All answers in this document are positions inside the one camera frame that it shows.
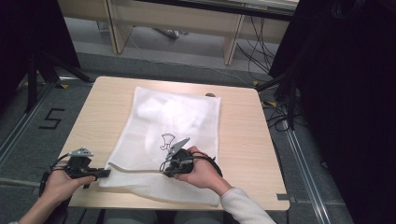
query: wooden table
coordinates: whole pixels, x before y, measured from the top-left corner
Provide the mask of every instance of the wooden table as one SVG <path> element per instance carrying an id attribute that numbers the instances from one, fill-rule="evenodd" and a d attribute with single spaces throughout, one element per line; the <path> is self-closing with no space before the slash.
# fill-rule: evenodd
<path id="1" fill-rule="evenodd" d="M 246 191 L 265 210 L 289 209 L 276 154 L 267 129 L 259 96 L 253 89 L 165 82 L 120 77 L 99 77 L 78 116 L 61 153 L 86 147 L 94 153 L 91 167 L 104 167 L 127 121 L 135 87 L 221 98 L 219 159 L 224 178 Z M 142 208 L 175 210 L 218 210 L 194 204 L 162 203 L 142 198 L 125 189 L 78 189 L 70 206 L 94 208 Z"/>

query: person's right hand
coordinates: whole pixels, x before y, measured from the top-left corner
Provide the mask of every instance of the person's right hand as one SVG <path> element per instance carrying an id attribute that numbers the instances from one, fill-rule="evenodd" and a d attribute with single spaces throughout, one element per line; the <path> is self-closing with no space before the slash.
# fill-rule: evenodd
<path id="1" fill-rule="evenodd" d="M 191 154 L 205 156 L 197 147 L 190 147 Z M 219 196 L 227 192 L 231 185 L 223 179 L 209 161 L 194 159 L 194 168 L 189 174 L 175 175 L 175 179 L 185 181 L 200 189 L 212 189 Z"/>

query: floor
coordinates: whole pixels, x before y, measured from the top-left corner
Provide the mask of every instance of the floor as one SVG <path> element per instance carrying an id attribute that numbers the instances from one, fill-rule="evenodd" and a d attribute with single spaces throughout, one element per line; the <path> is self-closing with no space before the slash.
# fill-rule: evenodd
<path id="1" fill-rule="evenodd" d="M 98 27 L 95 21 L 65 20 L 81 69 L 90 77 L 139 77 L 246 88 L 253 88 L 255 81 L 264 83 L 271 79 L 258 65 L 250 63 L 240 49 L 235 50 L 232 64 L 224 65 L 222 40 L 217 36 L 184 34 L 175 40 L 151 28 L 135 27 L 122 54 L 116 55 L 109 32 L 103 26 Z M 238 44 L 250 55 L 253 50 L 250 45 L 255 46 L 256 42 L 239 40 Z M 266 44 L 266 47 L 276 54 L 278 45 Z M 259 62 L 265 60 L 257 51 L 251 55 Z M 63 70 L 59 70 L 59 74 L 72 77 Z M 91 89 L 90 85 L 78 80 L 68 84 L 67 89 L 50 88 L 7 160 L 0 164 L 0 211 L 6 211 L 0 212 L 0 223 L 18 219 L 34 202 L 40 171 L 59 155 Z M 48 86 L 40 88 L 45 92 Z M 275 90 L 276 87 L 261 92 L 262 101 L 273 102 Z M 2 143 L 23 117 L 26 91 L 26 86 L 22 85 L 13 103 L 1 114 Z M 66 108 L 62 124 L 52 131 L 37 129 L 48 125 L 43 120 L 52 108 Z M 280 108 L 264 105 L 263 112 L 278 153 L 290 210 L 284 213 L 269 211 L 270 216 L 277 223 L 353 223 L 331 175 L 321 164 L 319 149 L 304 117 L 295 119 L 295 132 L 282 132 L 287 124 L 276 119 L 282 117 Z M 297 148 L 291 146 L 293 141 L 297 142 Z M 88 209 L 84 213 L 84 210 L 71 208 L 70 214 L 67 223 L 79 223 L 80 217 L 80 223 L 94 223 L 99 211 Z"/>

